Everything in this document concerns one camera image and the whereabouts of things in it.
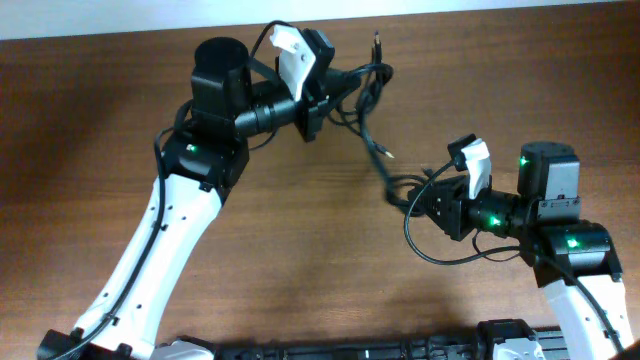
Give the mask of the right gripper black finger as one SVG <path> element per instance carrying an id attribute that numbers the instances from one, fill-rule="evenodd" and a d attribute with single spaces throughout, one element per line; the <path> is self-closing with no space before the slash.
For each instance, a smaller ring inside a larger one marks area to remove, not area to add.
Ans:
<path id="1" fill-rule="evenodd" d="M 361 83 L 359 75 L 329 68 L 324 78 L 325 94 L 329 96 L 330 100 L 346 97 L 357 90 Z"/>
<path id="2" fill-rule="evenodd" d="M 433 205 L 433 186 L 410 183 L 407 190 L 407 212 L 411 216 L 426 216 L 435 213 Z"/>

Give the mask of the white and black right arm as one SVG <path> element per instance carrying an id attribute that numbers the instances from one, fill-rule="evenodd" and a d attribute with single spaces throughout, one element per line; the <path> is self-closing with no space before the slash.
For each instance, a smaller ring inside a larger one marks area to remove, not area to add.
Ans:
<path id="1" fill-rule="evenodd" d="M 612 237 L 603 225 L 580 216 L 580 161 L 574 149 L 555 142 L 523 145 L 516 193 L 494 189 L 488 146 L 474 134 L 449 143 L 450 159 L 436 171 L 392 175 L 380 158 L 385 148 L 372 139 L 367 126 L 392 75 L 386 64 L 369 64 L 330 70 L 326 82 L 331 109 L 359 134 L 383 180 L 387 203 L 403 213 L 409 248 L 422 260 L 446 267 L 482 258 L 500 262 L 509 252 L 532 268 L 571 358 L 638 358 Z M 467 257 L 438 259 L 413 239 L 411 221 L 416 217 L 429 218 L 454 241 L 486 232 L 515 242 L 476 249 Z"/>

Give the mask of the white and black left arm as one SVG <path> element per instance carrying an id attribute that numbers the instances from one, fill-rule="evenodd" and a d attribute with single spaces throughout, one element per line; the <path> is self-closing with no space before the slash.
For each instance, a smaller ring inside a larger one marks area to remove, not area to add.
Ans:
<path id="1" fill-rule="evenodd" d="M 40 359 L 148 359 L 173 289 L 249 160 L 248 140 L 295 125 L 313 140 L 345 74 L 317 30 L 277 26 L 274 67 L 242 42 L 215 37 L 195 51 L 191 98 L 154 140 L 148 206 L 100 295 L 72 331 L 46 333 Z"/>

